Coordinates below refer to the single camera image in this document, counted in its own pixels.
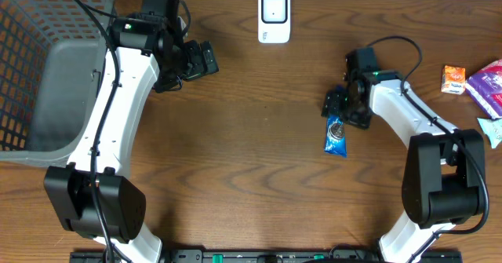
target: purple snack package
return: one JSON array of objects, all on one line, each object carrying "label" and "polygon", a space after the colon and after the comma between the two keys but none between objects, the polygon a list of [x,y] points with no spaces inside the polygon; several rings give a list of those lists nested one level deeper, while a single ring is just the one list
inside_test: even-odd
[{"label": "purple snack package", "polygon": [[502,60],[496,60],[467,79],[467,93],[492,119],[502,118]]}]

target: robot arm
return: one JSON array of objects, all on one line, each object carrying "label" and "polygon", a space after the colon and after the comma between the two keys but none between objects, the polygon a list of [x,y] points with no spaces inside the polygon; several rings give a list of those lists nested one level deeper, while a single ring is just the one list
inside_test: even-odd
[{"label": "robot arm", "polygon": [[[51,166],[44,185],[63,227],[105,243],[91,200],[91,151],[113,85],[115,97],[95,149],[99,200],[115,251],[133,262],[158,262],[162,242],[144,224],[146,198],[128,181],[130,156],[141,112],[152,87],[157,93],[218,72],[209,42],[184,42],[187,28],[177,16],[180,0],[144,0],[141,13],[117,18],[111,26],[114,48],[89,123],[67,167]],[[115,82],[115,53],[120,79]]]},{"label": "robot arm", "polygon": [[[484,177],[484,149],[475,130],[458,130],[438,117],[396,71],[382,71],[371,47],[346,56],[348,80],[343,91],[328,92],[322,115],[338,115],[347,124],[367,129],[373,115],[391,126],[408,148],[402,183],[405,211],[392,230],[379,240],[385,261],[418,262],[420,255],[446,231],[480,214],[485,203],[474,164],[423,112],[463,142],[474,153]],[[441,165],[457,166],[455,174],[442,175]]]}]

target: table surface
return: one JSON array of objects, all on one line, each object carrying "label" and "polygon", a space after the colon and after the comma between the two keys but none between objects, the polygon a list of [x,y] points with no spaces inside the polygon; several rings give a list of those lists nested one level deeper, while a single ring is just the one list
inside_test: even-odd
[{"label": "table surface", "polygon": [[[146,223],[169,246],[324,249],[366,246],[402,212],[406,148],[379,117],[347,126],[348,158],[323,151],[326,91],[342,83],[344,55],[387,35],[424,51],[410,79],[433,110],[462,129],[486,115],[467,95],[441,93],[442,66],[472,74],[502,54],[502,0],[292,0],[291,39],[257,40],[256,0],[185,0],[189,39],[210,40],[220,72],[152,93],[133,147],[131,181],[147,196]],[[116,0],[119,13],[141,0]],[[383,68],[416,62],[405,42],[376,46]],[[470,236],[443,236],[464,262],[502,257],[502,158],[486,139],[491,214]],[[45,194],[45,170],[0,164],[0,261],[67,261],[100,249],[65,232]],[[474,217],[461,228],[471,226]]]}]

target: white device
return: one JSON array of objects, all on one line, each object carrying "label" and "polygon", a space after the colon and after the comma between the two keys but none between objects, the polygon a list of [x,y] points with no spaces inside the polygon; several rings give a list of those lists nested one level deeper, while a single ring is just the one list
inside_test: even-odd
[{"label": "white device", "polygon": [[291,33],[291,0],[258,0],[258,40],[285,43]]}]

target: blue snack bag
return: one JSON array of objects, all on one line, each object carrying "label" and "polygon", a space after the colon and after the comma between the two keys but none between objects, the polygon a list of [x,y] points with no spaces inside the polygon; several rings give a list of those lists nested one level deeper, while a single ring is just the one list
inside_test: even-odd
[{"label": "blue snack bag", "polygon": [[335,115],[328,117],[324,152],[347,158],[344,123]]}]

